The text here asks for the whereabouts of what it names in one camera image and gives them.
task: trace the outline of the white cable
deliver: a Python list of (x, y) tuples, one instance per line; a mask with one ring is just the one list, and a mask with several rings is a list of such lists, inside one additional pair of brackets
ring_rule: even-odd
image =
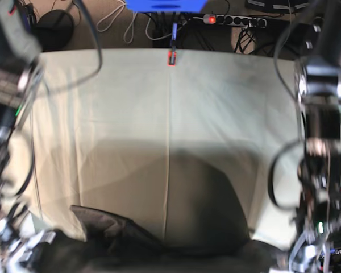
[[(97, 22), (97, 24), (96, 24), (96, 29), (97, 29), (98, 32), (105, 32), (105, 31), (107, 31), (107, 30), (113, 25), (114, 21), (115, 21), (116, 18), (120, 15), (120, 13), (122, 13), (123, 10), (125, 9), (125, 6), (126, 6), (125, 2), (123, 2), (122, 0), (116, 0), (116, 1), (120, 2), (121, 5), (118, 6), (115, 10), (113, 10), (111, 13), (107, 14), (105, 17), (103, 17), (100, 21)], [(120, 10), (120, 12), (117, 13), (117, 15), (115, 15), (115, 17), (112, 19), (112, 21), (110, 22), (110, 24), (109, 24), (107, 27), (105, 27), (105, 28), (103, 28), (103, 29), (100, 29), (100, 28), (99, 28), (99, 25), (100, 25), (104, 20), (106, 20), (108, 17), (112, 16), (112, 15), (113, 15), (115, 12), (117, 12), (118, 10)]]
[(292, 25), (292, 6), (290, 5), (290, 0), (288, 0), (288, 6), (289, 6), (289, 28), (288, 28), (289, 32), (288, 32), (288, 36), (285, 38), (282, 48), (285, 46), (286, 42), (288, 41), (290, 37), (290, 26)]
[[(113, 10), (111, 13), (107, 14), (105, 17), (103, 17), (100, 21), (97, 22), (96, 24), (96, 29), (98, 32), (105, 32), (107, 31), (115, 22), (116, 18), (123, 12), (123, 10), (126, 7), (126, 3), (123, 0), (116, 0), (119, 3), (121, 3), (120, 6), (118, 6), (115, 10)], [(111, 17), (112, 15), (114, 15), (116, 13), (116, 15), (113, 17), (113, 19), (111, 20), (110, 24), (108, 24), (105, 28), (100, 28), (99, 25), (105, 21), (107, 18)], [(131, 44), (132, 41), (134, 40), (134, 23), (135, 23), (135, 19), (137, 17), (138, 13), (132, 13), (132, 20), (130, 25), (128, 26), (128, 28), (125, 30), (124, 36), (123, 36), (123, 40), (125, 43), (127, 44)], [(128, 35), (129, 30), (131, 29), (131, 37), (130, 40), (126, 40), (126, 37)]]
[[(192, 20), (192, 19), (200, 19), (200, 20), (203, 20), (203, 18), (201, 18), (201, 17), (192, 17), (192, 18), (190, 18), (188, 21), (190, 21), (190, 20)], [(149, 21), (148, 21), (148, 23), (147, 23), (147, 27), (145, 28), (145, 35), (148, 37), (149, 40), (152, 40), (152, 41), (159, 41), (159, 40), (163, 40), (163, 39), (165, 39), (165, 38), (168, 38), (168, 37), (172, 36), (172, 33), (170, 33), (170, 34), (164, 35), (164, 36), (159, 37), (159, 38), (150, 37), (150, 35), (149, 35), (149, 33), (148, 33), (148, 29), (149, 29), (150, 21), (151, 21), (151, 20), (152, 20), (152, 19), (149, 18)], [(188, 23), (188, 21), (185, 21), (185, 22), (182, 24), (182, 26), (179, 27), (179, 28), (177, 29), (177, 31), (180, 30), (182, 27), (184, 27), (184, 26)]]
[[(127, 44), (131, 44), (132, 41), (134, 40), (134, 22), (135, 22), (137, 15), (138, 15), (138, 13), (132, 13), (132, 21), (131, 21), (130, 25), (128, 26), (128, 28), (125, 30), (123, 40)], [(130, 29), (131, 29), (131, 38), (129, 41), (127, 41), (126, 36), (127, 36), (127, 33), (129, 32)]]

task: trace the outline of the green led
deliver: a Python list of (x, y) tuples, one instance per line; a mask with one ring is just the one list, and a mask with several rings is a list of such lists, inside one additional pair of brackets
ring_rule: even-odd
[(22, 109), (22, 106), (20, 105), (19, 108), (18, 108), (18, 111), (16, 111), (16, 113), (15, 113), (16, 117), (19, 115), (21, 109)]
[(319, 233), (323, 233), (323, 223), (322, 222), (319, 222), (318, 223), (318, 231), (319, 231)]

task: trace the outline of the black round object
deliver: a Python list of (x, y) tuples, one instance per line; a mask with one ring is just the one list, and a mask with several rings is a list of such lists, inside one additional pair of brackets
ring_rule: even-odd
[(216, 23), (222, 24), (224, 20), (225, 20), (225, 19), (224, 19), (223, 16), (219, 16), (219, 17), (217, 17), (217, 19), (216, 19)]
[(250, 22), (254, 27), (257, 26), (257, 20), (255, 18), (251, 19)]
[(258, 20), (257, 21), (257, 26), (258, 27), (265, 27), (265, 21), (264, 20)]
[(64, 48), (73, 36), (74, 20), (64, 10), (52, 10), (38, 21), (34, 33), (44, 52)]
[(234, 21), (233, 18), (230, 16), (225, 18), (225, 24), (232, 24), (233, 21)]
[(241, 23), (240, 17), (235, 17), (234, 23), (235, 23), (235, 24), (240, 24), (240, 23)]
[(248, 18), (243, 18), (241, 20), (241, 22), (243, 23), (244, 26), (248, 26), (249, 25), (249, 19)]

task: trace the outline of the red power switch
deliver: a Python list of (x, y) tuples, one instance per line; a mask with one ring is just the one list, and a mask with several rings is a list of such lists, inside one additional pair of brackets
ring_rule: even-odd
[(216, 16), (215, 15), (211, 15), (210, 18), (209, 18), (209, 22), (210, 22), (210, 24), (216, 23)]

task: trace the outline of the electrical cable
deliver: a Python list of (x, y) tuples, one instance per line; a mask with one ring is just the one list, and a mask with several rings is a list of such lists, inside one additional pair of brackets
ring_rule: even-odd
[(28, 212), (28, 206), (27, 205), (23, 205), (22, 210), (13, 217), (12, 222), (15, 223), (23, 214), (25, 214), (26, 212)]
[(33, 10), (34, 10), (34, 14), (38, 17), (37, 19), (39, 19), (40, 18), (40, 14), (38, 12), (38, 9), (34, 5), (33, 5)]
[(294, 259), (296, 258), (298, 251), (301, 249), (301, 247), (303, 246), (304, 242), (307, 240), (307, 230), (305, 229), (302, 234), (300, 235), (300, 237), (297, 239), (296, 243), (293, 246), (292, 252), (289, 255), (289, 259), (288, 259), (288, 269), (289, 272), (292, 272), (292, 264)]
[(228, 14), (228, 12), (230, 11), (230, 3), (229, 3), (229, 1), (225, 0), (225, 2), (227, 3), (227, 11), (226, 11), (224, 16), (226, 16)]
[(154, 22), (156, 28), (159, 27), (159, 23), (158, 23), (157, 21), (155, 21), (155, 19), (154, 19), (153, 17), (151, 17), (151, 16), (150, 16), (149, 14), (147, 14), (147, 13), (142, 13), (142, 14), (146, 15), (147, 17), (149, 17), (149, 18), (151, 19), (151, 21)]
[(260, 50), (262, 50), (263, 48), (265, 47), (268, 47), (268, 46), (271, 46), (271, 45), (275, 45), (275, 42), (272, 41), (272, 42), (267, 42), (265, 44), (262, 44), (260, 46), (258, 46), (257, 48), (255, 48), (252, 52), (249, 53), (249, 55), (254, 55), (254, 54), (257, 54)]
[[(28, 145), (28, 149), (31, 150), (30, 136), (28, 136), (24, 131), (19, 131), (19, 132), (23, 135), (23, 137), (24, 137), (24, 139)], [(11, 195), (11, 196), (10, 195), (8, 195), (8, 196), (3, 195), (3, 198), (5, 198), (5, 199), (16, 198), (16, 197), (20, 196), (21, 194), (23, 194), (23, 192), (25, 192), (25, 190), (27, 189), (29, 182), (32, 178), (33, 170), (34, 170), (34, 158), (33, 158), (33, 154), (31, 153), (30, 167), (29, 167), (27, 177), (24, 180), (24, 183), (22, 184), (22, 186), (19, 188), (19, 190), (14, 195)]]
[(290, 37), (290, 26), (292, 25), (292, 7), (290, 5), (290, 0), (288, 0), (288, 6), (289, 6), (289, 27), (288, 27), (289, 32), (288, 32), (287, 37), (284, 40), (282, 48), (285, 46), (286, 42), (288, 41), (288, 39)]
[(32, 108), (30, 112), (30, 142), (31, 142), (31, 148), (32, 148), (33, 166), (34, 166), (34, 186), (35, 186), (35, 194), (36, 194), (36, 201), (38, 204), (39, 216), (40, 216), (40, 219), (43, 220), (43, 211), (41, 209), (41, 202), (40, 202), (40, 195), (39, 195), (38, 176), (36, 173), (36, 165), (35, 165), (35, 148), (34, 148), (34, 137), (33, 137), (33, 112), (34, 112), (34, 108)]
[(176, 13), (172, 13), (172, 18), (170, 19), (170, 23), (173, 24), (173, 23), (176, 23)]
[[(96, 29), (98, 32), (105, 32), (107, 31), (115, 22), (116, 18), (123, 12), (123, 10), (125, 9), (125, 7), (127, 6), (127, 3), (124, 2), (123, 0), (116, 0), (118, 1), (121, 5), (118, 6), (115, 10), (113, 10), (111, 13), (107, 14), (105, 17), (103, 17), (102, 19), (100, 19), (100, 21), (97, 22), (96, 24)], [(118, 10), (120, 10), (111, 20), (110, 24), (108, 24), (105, 28), (100, 28), (99, 25), (105, 21), (107, 18), (111, 17), (113, 14), (115, 14)], [(123, 36), (123, 40), (125, 43), (127, 44), (131, 44), (132, 41), (134, 40), (134, 23), (135, 23), (135, 19), (137, 17), (138, 13), (133, 12), (132, 13), (132, 19), (131, 19), (131, 23), (129, 24), (129, 26), (127, 27), (127, 29), (125, 30), (124, 36)], [(131, 29), (131, 37), (130, 40), (126, 40), (127, 34), (129, 32), (129, 30)]]
[(280, 204), (278, 204), (278, 202), (275, 198), (275, 194), (274, 194), (274, 172), (275, 172), (275, 168), (276, 168), (278, 161), (280, 160), (280, 157), (282, 157), (289, 150), (295, 148), (301, 142), (302, 142), (302, 140), (297, 139), (297, 140), (287, 144), (286, 146), (284, 146), (282, 148), (282, 150), (280, 150), (278, 152), (278, 154), (274, 157), (272, 164), (271, 164), (271, 167), (270, 167), (269, 172), (268, 172), (268, 195), (269, 195), (269, 199), (271, 200), (271, 202), (276, 207), (278, 207), (281, 210), (293, 210), (293, 209), (295, 209), (295, 207), (286, 207), (286, 206), (281, 206)]
[[(191, 19), (200, 19), (200, 20), (203, 20), (203, 18), (201, 18), (201, 17), (192, 17)], [(190, 21), (191, 19), (186, 20), (186, 21), (182, 24), (182, 26), (179, 27), (179, 28), (177, 29), (177, 31), (179, 31), (180, 29), (182, 29), (182, 27), (184, 27), (184, 26), (188, 23), (188, 21)], [(149, 21), (148, 21), (148, 23), (147, 23), (147, 26), (146, 26), (146, 28), (145, 28), (145, 35), (147, 36), (147, 38), (148, 38), (149, 40), (152, 40), (152, 41), (159, 41), (159, 40), (163, 40), (163, 39), (165, 39), (165, 38), (168, 38), (168, 37), (171, 37), (171, 36), (172, 36), (172, 33), (170, 33), (170, 34), (166, 34), (166, 35), (164, 35), (164, 36), (162, 36), (162, 37), (158, 37), (158, 38), (150, 37), (150, 35), (149, 35), (149, 33), (148, 33), (148, 29), (149, 29), (149, 26), (150, 26), (150, 22), (151, 22), (151, 15), (150, 15)]]
[(101, 70), (102, 64), (103, 64), (101, 44), (99, 42), (96, 27), (95, 27), (94, 23), (92, 22), (91, 15), (90, 15), (89, 11), (87, 10), (87, 8), (84, 5), (82, 0), (74, 0), (74, 2), (77, 5), (77, 7), (80, 9), (80, 11), (82, 12), (82, 14), (83, 14), (84, 18), (86, 19), (88, 26), (90, 28), (90, 32), (92, 34), (92, 38), (94, 40), (94, 44), (95, 44), (95, 47), (97, 50), (98, 65), (96, 67), (96, 70), (93, 71), (92, 73), (90, 73), (90, 74), (88, 74), (82, 78), (79, 78), (77, 81), (71, 82), (70, 84), (68, 84), (66, 86), (61, 86), (59, 88), (56, 88), (56, 90), (54, 90), (52, 92), (50, 92), (49, 86), (46, 83), (46, 80), (43, 78), (43, 83), (44, 83), (45, 87), (47, 88), (47, 92), (48, 92), (48, 94), (51, 94), (51, 95), (62, 93), (62, 92), (67, 92), (69, 89), (73, 89), (73, 88), (75, 88), (81, 84), (84, 84), (85, 82), (87, 82), (88, 80), (90, 80), (91, 78), (93, 78), (94, 76), (96, 76), (98, 74), (98, 72)]
[(23, 219), (20, 221), (20, 223), (17, 224), (17, 228), (20, 229), (22, 224), (24, 223), (25, 219), (28, 217), (28, 215), (30, 214), (29, 211), (26, 211), (25, 215), (23, 216)]
[(249, 42), (242, 48), (242, 54), (244, 54), (245, 50), (251, 44), (252, 41), (253, 41), (253, 36), (250, 37)]
[(201, 31), (197, 30), (198, 34), (200, 35), (200, 37), (202, 38), (203, 42), (205, 43), (205, 45), (207, 46), (207, 48), (210, 51), (215, 51), (215, 48), (212, 46), (212, 44), (205, 38), (205, 36), (202, 34)]
[(320, 2), (321, 0), (314, 0), (309, 7), (307, 7), (300, 16), (298, 16), (291, 24), (289, 27), (287, 27), (283, 33), (279, 36), (278, 41), (276, 43), (276, 49), (274, 51), (274, 56), (273, 56), (273, 63), (274, 63), (274, 67), (275, 67), (275, 71), (277, 73), (277, 77), (279, 78), (279, 80), (281, 81), (281, 83), (283, 84), (285, 90), (287, 91), (287, 93), (290, 95), (291, 99), (293, 101), (296, 101), (296, 98), (291, 90), (291, 88), (288, 86), (288, 84), (286, 83), (286, 81), (284, 80), (284, 78), (282, 77), (282, 74), (280, 73), (279, 70), (279, 66), (278, 66), (278, 57), (279, 54), (283, 48), (283, 45), (285, 43), (285, 41), (287, 41), (289, 35), (296, 29), (296, 27), (302, 23), (305, 19), (308, 18), (309, 14), (311, 11), (314, 11), (317, 4)]
[(197, 42), (201, 45), (202, 49), (203, 49), (203, 50), (207, 50), (207, 49), (203, 46), (203, 44), (202, 44), (201, 40), (199, 39), (197, 33), (194, 32), (193, 34), (194, 34), (194, 37), (196, 37)]
[(254, 34), (251, 36), (248, 32), (246, 32), (246, 35), (250, 37), (250, 39), (257, 44), (256, 40), (254, 39)]
[(57, 0), (54, 0), (51, 11), (54, 9), (56, 2), (57, 2)]
[(13, 220), (14, 214), (15, 214), (16, 210), (18, 209), (19, 205), (20, 205), (20, 203), (15, 203), (15, 204), (11, 207), (9, 213), (8, 213), (7, 216), (6, 216), (6, 218), (7, 218), (9, 221), (12, 221), (12, 220)]
[(284, 17), (284, 15), (285, 14), (283, 14), (283, 13), (279, 13), (276, 16), (273, 16), (273, 15), (261, 15), (261, 14), (248, 15), (248, 16), (250, 16), (250, 17), (257, 17), (257, 18), (263, 18), (263, 17), (267, 17), (267, 18), (281, 18), (281, 17)]
[(75, 6), (78, 10), (78, 23), (75, 25), (75, 27), (77, 27), (82, 21), (82, 15), (81, 15), (80, 9), (77, 7), (77, 5), (72, 0), (72, 7), (73, 6)]
[(168, 32), (167, 19), (165, 18), (165, 12), (161, 12), (160, 14), (161, 14), (161, 18), (163, 20), (163, 24), (162, 24), (163, 30), (164, 30), (164, 32)]
[(236, 42), (236, 46), (235, 46), (235, 50), (234, 50), (234, 53), (237, 53), (238, 51), (238, 48), (240, 46), (240, 43), (242, 41), (242, 39), (247, 35), (247, 32), (246, 32), (246, 29), (245, 28), (242, 28), (240, 33), (239, 33), (239, 37), (238, 37), (238, 41)]

